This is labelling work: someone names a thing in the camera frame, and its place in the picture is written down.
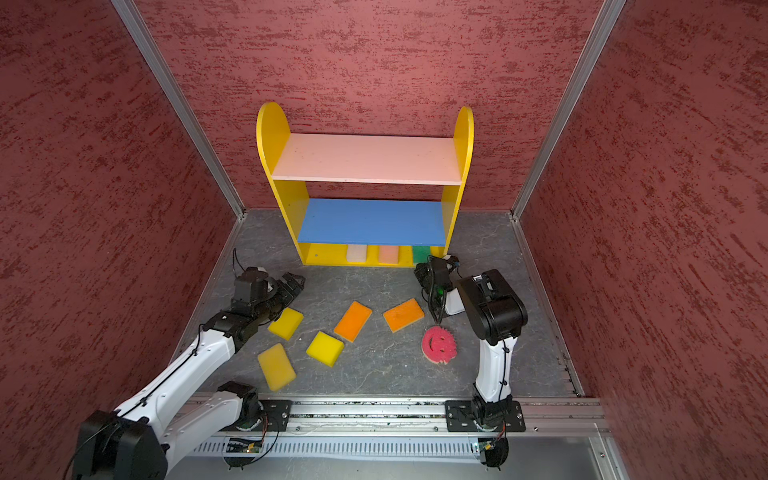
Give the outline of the green sponge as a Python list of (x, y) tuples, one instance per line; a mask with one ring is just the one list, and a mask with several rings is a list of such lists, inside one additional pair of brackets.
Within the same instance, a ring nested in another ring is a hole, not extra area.
[(413, 246), (412, 247), (412, 261), (415, 265), (419, 263), (426, 263), (431, 255), (430, 246)]

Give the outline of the salmon pink sponge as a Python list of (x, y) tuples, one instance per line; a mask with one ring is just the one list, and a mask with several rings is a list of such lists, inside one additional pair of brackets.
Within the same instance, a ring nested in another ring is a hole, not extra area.
[(384, 265), (399, 264), (399, 246), (382, 245), (379, 247), (378, 261)]

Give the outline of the cream white sponge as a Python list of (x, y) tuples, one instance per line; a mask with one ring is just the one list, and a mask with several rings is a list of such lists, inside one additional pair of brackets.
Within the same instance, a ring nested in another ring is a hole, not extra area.
[(346, 261), (350, 264), (365, 264), (367, 262), (368, 246), (350, 244), (346, 250)]

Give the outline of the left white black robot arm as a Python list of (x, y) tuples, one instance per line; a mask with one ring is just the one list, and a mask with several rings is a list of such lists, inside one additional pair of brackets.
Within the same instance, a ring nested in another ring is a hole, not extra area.
[(266, 433), (269, 416), (249, 385), (228, 381), (201, 406), (179, 412), (198, 388), (260, 327), (277, 320), (303, 292), (305, 278), (271, 277), (257, 267), (234, 280), (228, 308), (199, 325), (189, 347), (148, 385), (80, 426), (66, 479), (163, 479), (214, 433), (232, 427)]

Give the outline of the yellow sponge near left gripper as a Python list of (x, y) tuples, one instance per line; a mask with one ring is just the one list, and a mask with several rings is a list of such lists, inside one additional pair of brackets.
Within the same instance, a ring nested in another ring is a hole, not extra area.
[(268, 331), (285, 341), (290, 341), (303, 319), (301, 312), (285, 308), (279, 318), (270, 323)]

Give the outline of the orange sponge right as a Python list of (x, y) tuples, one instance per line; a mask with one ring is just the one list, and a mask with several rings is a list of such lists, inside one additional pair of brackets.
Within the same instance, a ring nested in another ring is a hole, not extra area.
[(396, 333), (403, 328), (424, 318), (424, 312), (416, 299), (410, 299), (406, 302), (387, 310), (383, 317), (392, 333)]

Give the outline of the orange sponge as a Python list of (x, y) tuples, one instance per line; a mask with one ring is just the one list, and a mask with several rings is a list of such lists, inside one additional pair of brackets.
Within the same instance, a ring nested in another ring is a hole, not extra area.
[(334, 333), (348, 342), (354, 342), (372, 313), (369, 307), (353, 301), (334, 328)]
[(424, 312), (416, 299), (410, 299), (406, 302), (387, 310), (383, 317), (392, 333), (396, 333), (403, 328), (424, 318)]

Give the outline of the pink round smiley sponge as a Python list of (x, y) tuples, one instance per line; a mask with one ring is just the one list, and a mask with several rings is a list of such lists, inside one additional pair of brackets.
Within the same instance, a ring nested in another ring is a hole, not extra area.
[(421, 342), (424, 356), (434, 364), (448, 364), (458, 353), (454, 335), (441, 326), (428, 329)]

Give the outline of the large yellow sponge front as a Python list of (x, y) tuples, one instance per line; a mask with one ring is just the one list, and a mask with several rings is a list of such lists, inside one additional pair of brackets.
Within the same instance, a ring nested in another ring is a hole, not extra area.
[(282, 344), (275, 344), (257, 356), (268, 388), (277, 392), (293, 382), (297, 375)]

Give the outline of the small yellow square sponge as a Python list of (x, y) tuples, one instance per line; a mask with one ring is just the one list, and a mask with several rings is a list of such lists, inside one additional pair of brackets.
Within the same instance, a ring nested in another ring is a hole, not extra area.
[(344, 349), (344, 343), (322, 331), (318, 332), (306, 350), (307, 355), (333, 368)]

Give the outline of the orange sponge left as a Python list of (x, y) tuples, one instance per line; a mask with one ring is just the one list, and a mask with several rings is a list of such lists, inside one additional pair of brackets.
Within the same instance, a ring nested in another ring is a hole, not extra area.
[(334, 328), (334, 333), (348, 342), (354, 342), (372, 313), (369, 307), (353, 301)]

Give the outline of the left circuit board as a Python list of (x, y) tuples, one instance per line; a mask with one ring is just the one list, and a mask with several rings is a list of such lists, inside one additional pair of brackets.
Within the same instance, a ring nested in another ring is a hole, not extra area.
[(226, 443), (225, 453), (256, 455), (261, 453), (263, 445), (263, 440), (250, 438), (229, 438)]

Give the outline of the circuit board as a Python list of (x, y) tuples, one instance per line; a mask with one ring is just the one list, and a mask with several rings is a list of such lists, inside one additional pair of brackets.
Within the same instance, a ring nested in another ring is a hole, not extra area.
[(508, 453), (509, 446), (506, 439), (479, 439), (478, 451), (486, 456), (502, 456)]
[(250, 438), (229, 438), (226, 443), (225, 453), (256, 455), (261, 453), (263, 445), (263, 440)]

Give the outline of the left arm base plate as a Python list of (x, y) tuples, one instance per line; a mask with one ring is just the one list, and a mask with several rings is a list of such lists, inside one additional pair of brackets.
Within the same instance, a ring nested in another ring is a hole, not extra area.
[(258, 402), (256, 429), (263, 432), (285, 432), (294, 402), (283, 399), (262, 399)]

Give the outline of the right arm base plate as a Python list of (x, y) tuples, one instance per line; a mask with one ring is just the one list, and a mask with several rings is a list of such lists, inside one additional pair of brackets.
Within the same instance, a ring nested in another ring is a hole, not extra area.
[(522, 433), (526, 431), (521, 404), (515, 400), (483, 404), (475, 400), (444, 403), (449, 432)]

